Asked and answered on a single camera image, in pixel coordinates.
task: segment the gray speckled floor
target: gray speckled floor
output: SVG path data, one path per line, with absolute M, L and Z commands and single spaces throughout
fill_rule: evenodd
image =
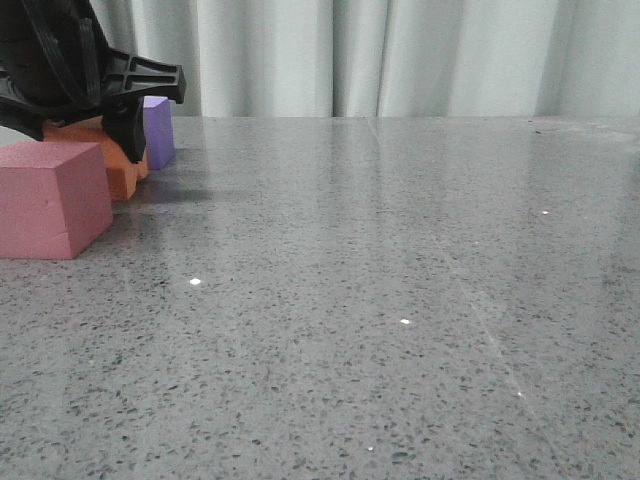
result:
M 175 127 L 0 260 L 1 478 L 640 477 L 639 119 Z

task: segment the curtain fold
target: curtain fold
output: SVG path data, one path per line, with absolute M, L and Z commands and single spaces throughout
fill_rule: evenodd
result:
M 182 115 L 640 114 L 638 0 L 92 0 Z

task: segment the foam block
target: foam block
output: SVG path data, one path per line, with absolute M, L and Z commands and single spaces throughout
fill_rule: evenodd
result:
M 136 182 L 149 173 L 147 153 L 142 161 L 131 163 L 116 142 L 100 125 L 100 117 L 57 128 L 45 125 L 44 139 L 49 142 L 97 142 L 102 146 L 111 200 L 128 200 L 136 191 Z
M 112 222 L 100 145 L 0 148 L 0 257 L 74 258 Z
M 176 155 L 171 102 L 167 97 L 145 97 L 144 134 L 147 137 L 149 168 L 160 170 Z

